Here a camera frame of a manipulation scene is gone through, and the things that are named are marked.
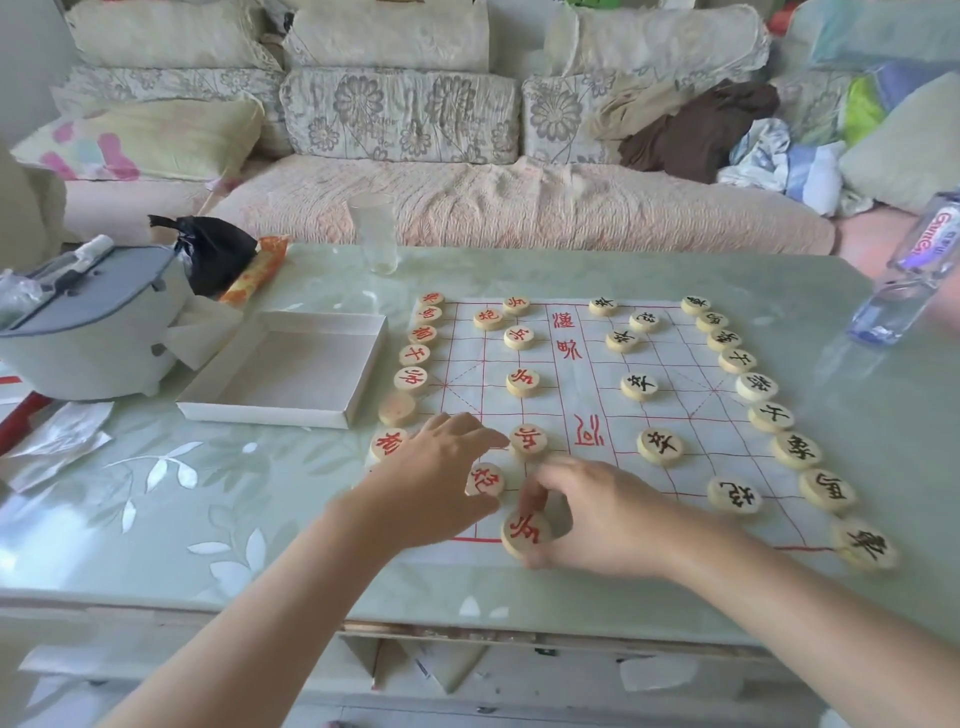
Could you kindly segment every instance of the black plastic bag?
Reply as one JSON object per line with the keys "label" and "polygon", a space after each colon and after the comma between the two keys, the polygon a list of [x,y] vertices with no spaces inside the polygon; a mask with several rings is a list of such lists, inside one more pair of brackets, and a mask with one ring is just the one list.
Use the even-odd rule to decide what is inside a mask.
{"label": "black plastic bag", "polygon": [[240,277],[256,255],[256,240],[216,217],[149,215],[151,228],[178,231],[174,249],[186,263],[190,287],[198,296],[216,296]]}

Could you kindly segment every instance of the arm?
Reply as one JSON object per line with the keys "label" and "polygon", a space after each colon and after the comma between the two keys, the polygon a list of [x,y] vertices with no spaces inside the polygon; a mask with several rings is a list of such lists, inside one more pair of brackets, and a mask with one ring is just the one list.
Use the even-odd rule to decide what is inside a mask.
{"label": "arm", "polygon": [[960,650],[711,513],[602,463],[551,458],[521,510],[564,493],[573,529],[527,557],[671,579],[762,641],[851,725],[960,725]]}
{"label": "arm", "polygon": [[103,728],[279,726],[334,632],[404,548],[456,536],[496,511],[464,492],[507,438],[470,415],[430,420],[334,500],[264,574],[117,706]]}

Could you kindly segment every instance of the white box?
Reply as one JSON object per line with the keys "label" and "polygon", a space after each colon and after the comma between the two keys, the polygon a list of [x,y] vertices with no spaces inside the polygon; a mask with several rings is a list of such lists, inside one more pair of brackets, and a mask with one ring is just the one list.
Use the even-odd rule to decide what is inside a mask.
{"label": "white box", "polygon": [[261,311],[177,399],[188,420],[347,429],[386,316]]}

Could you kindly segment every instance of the table top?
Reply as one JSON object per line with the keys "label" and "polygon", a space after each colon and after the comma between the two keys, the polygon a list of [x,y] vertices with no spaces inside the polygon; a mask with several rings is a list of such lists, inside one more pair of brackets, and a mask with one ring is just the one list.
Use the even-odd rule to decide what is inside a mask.
{"label": "table top", "polygon": [[[960,641],[960,347],[920,321],[889,351],[843,330],[870,289],[846,262],[788,255],[662,255],[407,249],[389,278],[351,247],[295,245],[261,309],[385,314],[391,341],[353,429],[186,421],[192,374],[155,398],[119,400],[114,440],[49,484],[0,503],[0,597],[216,610],[362,476],[416,296],[712,299],[764,371],[796,397],[804,431],[830,443],[857,515],[896,542],[902,565],[840,581]],[[377,622],[693,643],[756,642],[697,597],[654,580],[392,563],[350,613]]]}

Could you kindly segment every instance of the xiangqi board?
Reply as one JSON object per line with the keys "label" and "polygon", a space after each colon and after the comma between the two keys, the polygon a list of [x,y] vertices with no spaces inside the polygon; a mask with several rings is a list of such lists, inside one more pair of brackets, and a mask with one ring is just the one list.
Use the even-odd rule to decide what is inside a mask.
{"label": "xiangqi board", "polygon": [[[773,436],[751,424],[748,411],[756,400],[738,394],[738,375],[721,368],[717,351],[708,346],[708,334],[697,327],[702,310],[685,313],[678,297],[676,302],[617,301],[613,313],[609,306],[593,313],[597,300],[532,300],[521,313],[512,314],[494,298],[454,301],[447,296],[442,316],[430,323],[437,338],[422,367],[428,379],[418,392],[418,423],[445,411],[470,412],[507,435],[532,425],[546,435],[548,450],[611,463],[671,497],[706,509],[711,508],[711,481],[743,484],[757,493],[763,507],[738,523],[818,570],[843,570],[832,551],[830,515],[804,499],[797,472],[771,451]],[[613,305],[610,297],[604,300]],[[713,305],[722,313],[722,302]],[[476,325],[477,315],[487,310],[503,315],[499,328]],[[411,330],[422,326],[415,315]],[[656,320],[653,328],[650,319]],[[736,321],[723,321],[736,330]],[[506,344],[505,332],[514,327],[532,332],[529,348]],[[636,345],[613,351],[608,339],[617,331],[629,331]],[[749,342],[744,346],[749,350]],[[539,377],[532,396],[518,397],[508,388],[510,376],[520,370]],[[776,375],[762,361],[757,371],[764,373],[765,387]],[[628,396],[624,382],[633,375],[656,382],[656,389],[647,385],[648,391]],[[780,384],[779,401],[794,404],[799,396],[788,384]],[[407,425],[411,431],[417,426]],[[669,467],[648,461],[638,451],[638,437],[651,428],[682,441],[683,456]],[[400,561],[517,566],[501,544],[502,526],[515,511],[519,489],[536,462],[522,461],[510,449],[493,450],[482,460],[495,465],[505,479],[499,513],[452,541],[405,551]],[[742,494],[728,486],[714,490],[714,497]]]}

